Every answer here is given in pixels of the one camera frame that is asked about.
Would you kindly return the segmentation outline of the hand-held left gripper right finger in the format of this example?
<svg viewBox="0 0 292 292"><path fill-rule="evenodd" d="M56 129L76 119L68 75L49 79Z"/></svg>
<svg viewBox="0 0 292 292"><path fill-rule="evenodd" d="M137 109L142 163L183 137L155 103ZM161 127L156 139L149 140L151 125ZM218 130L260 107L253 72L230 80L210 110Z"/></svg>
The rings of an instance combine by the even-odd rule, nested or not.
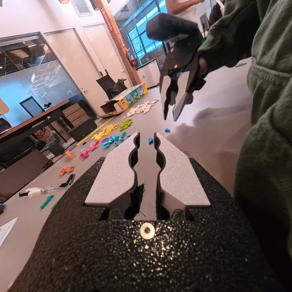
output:
<svg viewBox="0 0 292 292"><path fill-rule="evenodd" d="M156 213L208 208L210 201L186 154L158 132L154 133L156 163L160 167L156 185Z"/></svg>

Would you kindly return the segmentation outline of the grey office chair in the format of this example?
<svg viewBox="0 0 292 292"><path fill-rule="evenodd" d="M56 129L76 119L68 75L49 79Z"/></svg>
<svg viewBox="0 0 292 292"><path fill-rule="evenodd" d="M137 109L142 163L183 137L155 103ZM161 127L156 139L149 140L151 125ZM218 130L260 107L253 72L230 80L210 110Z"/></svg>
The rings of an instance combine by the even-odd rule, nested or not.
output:
<svg viewBox="0 0 292 292"><path fill-rule="evenodd" d="M31 152L0 173L0 203L6 202L53 165L38 150Z"/></svg>

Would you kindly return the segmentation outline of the person's right forearm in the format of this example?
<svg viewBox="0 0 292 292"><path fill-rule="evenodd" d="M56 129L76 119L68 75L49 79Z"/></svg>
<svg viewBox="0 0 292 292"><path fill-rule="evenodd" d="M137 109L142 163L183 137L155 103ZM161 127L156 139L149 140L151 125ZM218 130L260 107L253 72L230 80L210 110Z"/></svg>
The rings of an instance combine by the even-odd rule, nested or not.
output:
<svg viewBox="0 0 292 292"><path fill-rule="evenodd" d="M199 54L209 71L233 67L251 53L257 65L291 74L292 1L226 1Z"/></svg>

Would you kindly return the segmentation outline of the pile of cyan lego pieces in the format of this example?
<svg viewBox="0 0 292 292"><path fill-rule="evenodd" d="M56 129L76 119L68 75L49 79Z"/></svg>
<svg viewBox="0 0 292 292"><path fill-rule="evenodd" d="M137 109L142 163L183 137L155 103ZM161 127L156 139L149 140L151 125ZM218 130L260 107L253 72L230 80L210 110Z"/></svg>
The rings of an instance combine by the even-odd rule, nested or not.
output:
<svg viewBox="0 0 292 292"><path fill-rule="evenodd" d="M103 148L107 149L111 146L111 144L115 145L117 147L119 145L119 141L124 141L124 136L126 135L126 132L123 132L121 135L118 136L111 136L110 138L107 138L102 142Z"/></svg>

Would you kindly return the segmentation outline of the white door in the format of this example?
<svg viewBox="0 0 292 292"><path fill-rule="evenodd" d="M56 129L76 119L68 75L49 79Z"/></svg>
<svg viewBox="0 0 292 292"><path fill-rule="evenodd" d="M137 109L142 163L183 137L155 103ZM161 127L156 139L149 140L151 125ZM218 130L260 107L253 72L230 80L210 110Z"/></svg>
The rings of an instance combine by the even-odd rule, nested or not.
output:
<svg viewBox="0 0 292 292"><path fill-rule="evenodd" d="M123 61L106 24L85 25L83 30L101 63L103 71L109 74L115 82L118 79L126 79L126 87L132 87L133 84L126 73Z"/></svg>
<svg viewBox="0 0 292 292"><path fill-rule="evenodd" d="M95 113L103 115L105 93L96 81L100 76L76 30L48 32L45 38Z"/></svg>

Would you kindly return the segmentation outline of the black case green light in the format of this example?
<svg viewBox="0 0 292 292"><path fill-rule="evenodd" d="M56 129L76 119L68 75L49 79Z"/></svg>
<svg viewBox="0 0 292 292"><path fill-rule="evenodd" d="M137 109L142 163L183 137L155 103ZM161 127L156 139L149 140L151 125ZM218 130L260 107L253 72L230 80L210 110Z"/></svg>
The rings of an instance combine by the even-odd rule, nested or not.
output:
<svg viewBox="0 0 292 292"><path fill-rule="evenodd" d="M93 118L88 118L78 126L68 131L68 134L77 142L81 141L88 134L90 134L94 129L97 128L95 120Z"/></svg>

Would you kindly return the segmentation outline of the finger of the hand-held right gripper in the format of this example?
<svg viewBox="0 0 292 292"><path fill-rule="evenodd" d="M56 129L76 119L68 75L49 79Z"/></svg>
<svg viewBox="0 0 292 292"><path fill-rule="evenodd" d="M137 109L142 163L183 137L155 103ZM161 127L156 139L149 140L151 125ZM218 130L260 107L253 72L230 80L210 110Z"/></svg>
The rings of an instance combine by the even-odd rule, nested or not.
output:
<svg viewBox="0 0 292 292"><path fill-rule="evenodd" d="M175 104L173 107L174 121L177 121L184 106L193 102L193 94L186 91L189 74L190 72L186 71L182 73L177 80L178 93L175 97Z"/></svg>
<svg viewBox="0 0 292 292"><path fill-rule="evenodd" d="M159 90L164 120L167 118L169 106L175 104L175 97L178 93L177 80L180 75L181 73L175 73L173 76L160 75Z"/></svg>

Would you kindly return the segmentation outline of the black office chair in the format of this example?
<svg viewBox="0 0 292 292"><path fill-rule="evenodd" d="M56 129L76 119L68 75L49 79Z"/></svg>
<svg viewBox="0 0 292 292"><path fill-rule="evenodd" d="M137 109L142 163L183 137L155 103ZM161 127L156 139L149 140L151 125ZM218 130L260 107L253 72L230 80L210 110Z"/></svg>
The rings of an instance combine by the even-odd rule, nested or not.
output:
<svg viewBox="0 0 292 292"><path fill-rule="evenodd" d="M116 83L108 74L101 77L100 79L97 79L96 82L104 90L109 100L115 96L112 90Z"/></svg>

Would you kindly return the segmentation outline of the clear plastic piece white plug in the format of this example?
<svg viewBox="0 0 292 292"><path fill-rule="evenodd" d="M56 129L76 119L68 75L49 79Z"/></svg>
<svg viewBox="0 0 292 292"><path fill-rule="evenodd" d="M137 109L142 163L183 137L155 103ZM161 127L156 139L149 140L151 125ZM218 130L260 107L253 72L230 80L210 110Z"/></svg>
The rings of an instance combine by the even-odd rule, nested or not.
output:
<svg viewBox="0 0 292 292"><path fill-rule="evenodd" d="M59 190L66 191L67 189L68 189L67 187L53 187L53 186L27 188L26 190L19 193L19 197L24 197L24 196L33 197L37 195L45 195L52 191L59 191Z"/></svg>

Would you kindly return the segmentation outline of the black bag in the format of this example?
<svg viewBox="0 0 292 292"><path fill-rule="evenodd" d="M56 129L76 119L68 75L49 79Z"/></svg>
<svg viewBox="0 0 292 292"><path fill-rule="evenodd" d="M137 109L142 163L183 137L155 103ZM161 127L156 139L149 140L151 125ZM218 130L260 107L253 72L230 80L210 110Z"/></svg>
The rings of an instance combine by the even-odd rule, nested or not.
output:
<svg viewBox="0 0 292 292"><path fill-rule="evenodd" d="M122 93L123 91L125 91L126 89L128 89L125 85L125 81L127 81L127 79L122 78L122 79L118 79L117 82L114 84L113 88L112 88L112 92L115 95L118 95L120 93Z"/></svg>

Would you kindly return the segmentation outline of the pile of yellow lego pieces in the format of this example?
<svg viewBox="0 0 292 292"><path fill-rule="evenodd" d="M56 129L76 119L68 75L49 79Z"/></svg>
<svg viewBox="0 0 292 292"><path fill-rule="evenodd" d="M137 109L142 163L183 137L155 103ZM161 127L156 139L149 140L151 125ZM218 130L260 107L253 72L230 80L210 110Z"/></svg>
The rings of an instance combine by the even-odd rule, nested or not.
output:
<svg viewBox="0 0 292 292"><path fill-rule="evenodd" d="M119 123L116 123L114 125L107 125L103 128L102 132L94 135L91 140L100 140L101 138L108 136L113 130L117 129L119 126Z"/></svg>

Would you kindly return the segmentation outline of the wooden top desk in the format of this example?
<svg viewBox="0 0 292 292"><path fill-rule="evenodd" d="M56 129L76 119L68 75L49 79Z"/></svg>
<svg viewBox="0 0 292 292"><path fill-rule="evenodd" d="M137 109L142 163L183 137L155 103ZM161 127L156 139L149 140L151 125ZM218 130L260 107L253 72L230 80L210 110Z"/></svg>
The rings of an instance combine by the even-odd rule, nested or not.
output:
<svg viewBox="0 0 292 292"><path fill-rule="evenodd" d="M37 132L42 127L45 127L57 119L64 116L61 107L68 104L69 100L65 100L51 109L44 111L43 113L21 123L18 126L13 127L5 133L0 135L0 143L17 143Z"/></svg>

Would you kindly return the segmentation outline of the red fire extinguisher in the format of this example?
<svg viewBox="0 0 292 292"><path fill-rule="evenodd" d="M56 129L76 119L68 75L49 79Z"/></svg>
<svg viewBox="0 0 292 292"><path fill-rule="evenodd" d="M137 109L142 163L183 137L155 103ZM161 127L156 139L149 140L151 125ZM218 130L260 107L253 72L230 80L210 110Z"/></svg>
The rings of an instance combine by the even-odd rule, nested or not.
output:
<svg viewBox="0 0 292 292"><path fill-rule="evenodd" d="M132 53L130 52L130 48L126 50L126 57L129 60L132 67L136 66L135 58L133 57Z"/></svg>

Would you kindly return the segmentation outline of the black lego pieces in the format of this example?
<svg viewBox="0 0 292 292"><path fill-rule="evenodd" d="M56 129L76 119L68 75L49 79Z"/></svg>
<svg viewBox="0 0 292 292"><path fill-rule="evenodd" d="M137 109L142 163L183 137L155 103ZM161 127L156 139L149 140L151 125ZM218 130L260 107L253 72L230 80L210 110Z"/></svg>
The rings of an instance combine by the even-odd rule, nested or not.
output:
<svg viewBox="0 0 292 292"><path fill-rule="evenodd" d="M60 185L60 187L61 187L61 188L65 188L65 187L71 185L71 184L73 183L73 181L74 181L74 178L75 178L75 174L71 174L71 175L69 176L68 180L67 180L66 182L62 183L62 184Z"/></svg>

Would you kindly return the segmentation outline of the pile of pink lego pieces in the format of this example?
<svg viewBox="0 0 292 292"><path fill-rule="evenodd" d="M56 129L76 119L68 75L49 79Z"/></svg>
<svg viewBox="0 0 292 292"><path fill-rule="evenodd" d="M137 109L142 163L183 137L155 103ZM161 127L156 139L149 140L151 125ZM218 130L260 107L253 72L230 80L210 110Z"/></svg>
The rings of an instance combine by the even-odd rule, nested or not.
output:
<svg viewBox="0 0 292 292"><path fill-rule="evenodd" d="M93 142L89 145L89 149L86 150L85 148L82 148L80 150L80 154L79 156L82 158L82 159L86 159L89 157L89 153L94 151L95 149L97 149L99 147L99 140L97 140L96 142Z"/></svg>

